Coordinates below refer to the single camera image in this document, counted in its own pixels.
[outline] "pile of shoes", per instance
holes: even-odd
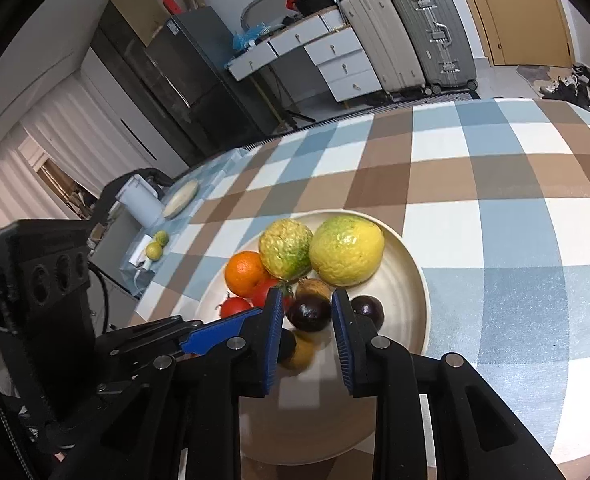
[[[590,112],[590,68],[575,64],[570,76],[558,78],[550,85],[541,87],[540,93],[543,99],[567,101]]]

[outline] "white desk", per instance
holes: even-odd
[[[255,45],[229,66],[240,81],[303,46],[338,102],[381,90],[371,61],[337,7],[328,7]]]

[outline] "cherry tomato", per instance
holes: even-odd
[[[219,317],[224,319],[225,317],[233,316],[233,314],[239,314],[240,312],[249,310],[252,307],[244,298],[238,298],[237,296],[229,297],[221,304]]]
[[[293,293],[291,292],[291,288],[288,285],[286,285],[284,282],[281,282],[280,280],[276,280],[275,278],[270,278],[255,287],[251,299],[253,306],[263,308],[264,303],[266,303],[268,291],[274,286],[281,288],[281,304],[284,311],[287,311],[291,304],[293,304]]]

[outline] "plate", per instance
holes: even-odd
[[[179,215],[180,211],[184,209],[197,193],[200,183],[197,180],[189,180],[180,189],[175,191],[171,200],[168,201],[163,211],[163,216],[166,219],[173,218]]]
[[[385,313],[379,333],[413,353],[423,353],[429,334],[428,290],[400,236],[379,220],[354,211],[319,210],[293,218],[315,232],[324,220],[338,214],[375,222],[385,239],[379,269],[366,282],[348,288],[349,297],[378,298]],[[259,235],[240,250],[257,251],[258,240]],[[204,323],[219,319],[217,307],[228,291],[223,271],[213,278],[197,309],[195,317]],[[309,277],[316,277],[315,272]],[[293,329],[286,318],[283,326]],[[315,337],[321,347],[307,370],[294,374],[278,365],[266,398],[240,399],[241,450],[249,458],[278,465],[320,462],[353,448],[375,430],[375,399],[354,399],[344,386],[332,325]]]

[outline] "gray suitcase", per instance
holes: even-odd
[[[393,0],[433,93],[478,87],[469,40],[453,0]]]
[[[422,66],[390,0],[342,0],[340,7],[384,90],[425,86]]]

